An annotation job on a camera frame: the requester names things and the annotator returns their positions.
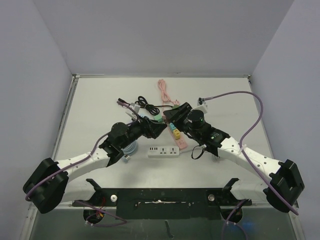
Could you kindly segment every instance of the gray floor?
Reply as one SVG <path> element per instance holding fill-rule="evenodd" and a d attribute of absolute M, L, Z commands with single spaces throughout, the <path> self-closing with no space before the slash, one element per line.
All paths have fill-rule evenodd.
<path fill-rule="evenodd" d="M 170 238 L 164 220 L 130 220 L 123 226 L 99 228 L 85 226 L 82 209 L 55 209 L 38 213 L 31 240 L 220 240 L 222 220 L 193 218 L 168 220 Z M 101 224 L 116 223 L 105 218 Z M 240 222 L 249 240 L 296 240 L 288 214 L 273 208 L 245 208 Z M 228 226 L 224 240 L 244 240 L 236 226 Z"/>

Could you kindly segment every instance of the screw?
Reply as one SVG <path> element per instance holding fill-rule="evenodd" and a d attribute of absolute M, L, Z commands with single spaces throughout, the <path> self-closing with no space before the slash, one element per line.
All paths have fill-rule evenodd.
<path fill-rule="evenodd" d="M 110 197 L 110 200 L 111 200 L 111 202 L 113 202 L 113 203 L 115 203 L 115 202 L 117 201 L 117 199 L 118 199 L 117 195 L 112 195 L 112 196 Z"/>
<path fill-rule="evenodd" d="M 210 202 L 213 202 L 213 201 L 215 200 L 215 195 L 210 194 L 210 195 L 208 196 L 208 199 L 209 199 Z"/>

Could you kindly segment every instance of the pink power strip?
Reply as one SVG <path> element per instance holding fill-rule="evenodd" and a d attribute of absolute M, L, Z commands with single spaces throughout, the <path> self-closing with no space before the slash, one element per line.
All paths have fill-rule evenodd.
<path fill-rule="evenodd" d="M 180 150 L 185 149 L 185 148 L 188 147 L 188 144 L 185 141 L 183 132 L 180 132 L 180 138 L 178 140 L 176 140 L 176 138 L 173 135 L 173 133 L 171 132 L 170 128 L 169 127 L 167 127 L 167 128 L 169 130 L 169 133 L 171 134 L 171 137 L 175 141 L 175 144 L 179 147 Z"/>

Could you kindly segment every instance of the white wall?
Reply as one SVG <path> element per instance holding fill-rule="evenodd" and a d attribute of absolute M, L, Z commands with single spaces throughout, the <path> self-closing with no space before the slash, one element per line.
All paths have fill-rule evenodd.
<path fill-rule="evenodd" d="M 19 238 L 23 184 L 51 155 L 71 73 L 31 0 L 0 1 L 0 239 Z"/>
<path fill-rule="evenodd" d="M 320 1 L 295 0 L 252 79 L 265 104 L 274 155 L 295 161 L 305 190 L 299 199 L 307 240 L 320 226 Z"/>
<path fill-rule="evenodd" d="M 293 2 L 33 1 L 72 73 L 157 77 L 251 74 Z"/>

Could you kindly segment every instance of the power strip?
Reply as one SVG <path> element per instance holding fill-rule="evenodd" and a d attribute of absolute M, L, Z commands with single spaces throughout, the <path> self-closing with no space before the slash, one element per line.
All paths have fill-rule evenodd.
<path fill-rule="evenodd" d="M 152 146 L 148 149 L 148 158 L 173 159 L 180 155 L 178 146 Z"/>

